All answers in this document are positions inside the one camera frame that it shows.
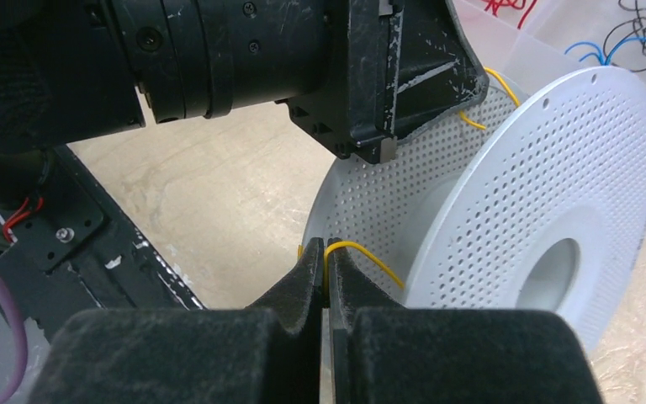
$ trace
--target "screw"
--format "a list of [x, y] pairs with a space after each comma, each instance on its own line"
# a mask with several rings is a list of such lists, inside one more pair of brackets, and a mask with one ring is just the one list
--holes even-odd
[[254, 18], [256, 17], [256, 5], [252, 2], [246, 2], [244, 3], [244, 7], [242, 8], [244, 11], [244, 15], [246, 15], [249, 18]]
[[154, 28], [145, 27], [137, 31], [137, 45], [145, 52], [154, 52], [162, 46], [162, 34]]
[[249, 51], [251, 53], [256, 54], [260, 50], [261, 50], [261, 46], [258, 44], [258, 42], [256, 42], [255, 40], [249, 42]]
[[70, 227], [62, 227], [56, 231], [56, 239], [63, 244], [71, 242], [76, 233]]

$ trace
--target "center hole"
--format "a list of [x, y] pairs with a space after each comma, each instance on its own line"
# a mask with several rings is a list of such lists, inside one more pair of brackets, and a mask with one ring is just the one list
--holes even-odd
[[553, 244], [533, 266], [516, 301], [516, 308], [556, 311], [578, 269], [578, 243], [565, 238]]

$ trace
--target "plastic storage box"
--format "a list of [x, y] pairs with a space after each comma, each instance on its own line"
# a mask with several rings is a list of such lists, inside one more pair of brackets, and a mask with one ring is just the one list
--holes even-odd
[[[578, 46], [565, 55], [572, 44], [592, 41], [602, 48], [608, 37], [608, 51], [626, 35], [635, 36], [632, 23], [628, 22], [637, 17], [635, 0], [621, 1], [633, 11], [624, 10], [618, 0], [537, 0], [521, 29], [516, 25], [525, 9], [499, 8], [495, 17], [490, 10], [485, 11], [485, 0], [454, 0], [454, 5], [464, 33], [482, 63], [503, 72], [532, 94], [567, 73], [599, 65], [595, 57], [579, 62], [582, 56], [594, 51], [588, 45]], [[638, 0], [638, 4], [646, 8], [646, 0]], [[646, 9], [641, 17], [646, 18]], [[614, 54], [612, 62], [636, 70], [645, 68], [646, 56], [641, 51], [640, 42], [628, 42]], [[646, 82], [646, 72], [638, 76]]]

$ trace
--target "yellow wire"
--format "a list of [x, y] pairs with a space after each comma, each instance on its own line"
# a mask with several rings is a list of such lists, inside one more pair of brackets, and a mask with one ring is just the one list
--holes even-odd
[[344, 247], [353, 247], [359, 252], [363, 253], [365, 257], [370, 258], [371, 261], [376, 263], [380, 269], [383, 270], [399, 287], [400, 289], [405, 288], [405, 282], [401, 281], [400, 278], [397, 277], [397, 275], [392, 272], [392, 269], [390, 269], [387, 265], [385, 265], [382, 261], [380, 261], [377, 257], [375, 257], [370, 251], [368, 251], [365, 247], [361, 246], [360, 244], [356, 242], [334, 242], [328, 248], [326, 248], [326, 251], [323, 252], [323, 293], [328, 294], [328, 256], [331, 255], [332, 252], [336, 251], [338, 248], [344, 248]]
[[506, 84], [506, 82], [504, 81], [503, 78], [501, 78], [501, 75], [498, 72], [496, 72], [495, 70], [489, 69], [488, 67], [485, 67], [484, 71], [489, 73], [490, 75], [494, 76], [496, 81], [499, 82], [499, 84], [501, 84], [502, 88], [504, 88], [504, 91], [506, 91], [506, 93], [509, 94], [509, 98], [511, 98], [511, 101], [514, 102], [514, 105], [517, 108], [519, 108], [519, 106], [521, 106], [522, 103], [519, 102], [519, 98], [517, 98], [516, 94], [514, 94], [514, 92], [511, 91], [511, 89], [509, 88], [509, 85]]
[[[509, 88], [509, 85], [506, 84], [506, 81], [504, 81], [504, 79], [501, 78], [501, 75], [498, 72], [489, 69], [488, 67], [485, 67], [484, 71], [489, 73], [491, 76], [493, 76], [496, 79], [496, 81], [499, 82], [499, 84], [501, 84], [501, 87], [504, 88], [504, 91], [506, 91], [506, 93], [509, 95], [509, 98], [511, 98], [511, 101], [513, 101], [514, 105], [517, 108], [519, 108], [519, 105], [521, 105], [521, 103], [519, 102], [519, 98], [517, 98], [516, 94], [514, 94], [514, 92], [511, 91], [511, 88]], [[464, 111], [459, 111], [459, 117], [462, 118], [462, 120], [468, 125], [471, 125], [477, 129], [486, 130], [486, 126], [482, 124], [478, 124], [473, 120], [471, 120], [470, 118], [468, 118], [467, 115], [464, 113]]]
[[478, 123], [474, 122], [473, 120], [471, 120], [471, 119], [470, 119], [470, 118], [469, 118], [469, 117], [464, 113], [464, 111], [459, 111], [459, 118], [462, 118], [462, 120], [463, 120], [465, 123], [467, 123], [468, 125], [471, 125], [471, 126], [473, 126], [473, 127], [477, 128], [477, 129], [486, 130], [486, 126], [484, 126], [484, 125], [482, 125], [482, 124], [478, 124]]

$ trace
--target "perforated plate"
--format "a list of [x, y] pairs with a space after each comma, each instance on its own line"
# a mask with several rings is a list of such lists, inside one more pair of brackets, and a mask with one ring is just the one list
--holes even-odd
[[[514, 83], [507, 83], [520, 101], [527, 98]], [[372, 166], [357, 157], [336, 160], [311, 209], [304, 245], [312, 237], [340, 237], [359, 242], [383, 262], [392, 262], [396, 237], [420, 197], [446, 176], [459, 175], [514, 108], [491, 78], [486, 100], [467, 110], [467, 116], [487, 130], [469, 126], [452, 114], [400, 145], [392, 162]], [[401, 297], [400, 288], [374, 263], [356, 253], [353, 259], [386, 292]]]
[[578, 71], [482, 147], [419, 246], [403, 302], [514, 307], [541, 256], [571, 239], [580, 251], [557, 312], [592, 348], [645, 230], [646, 89], [623, 69]]

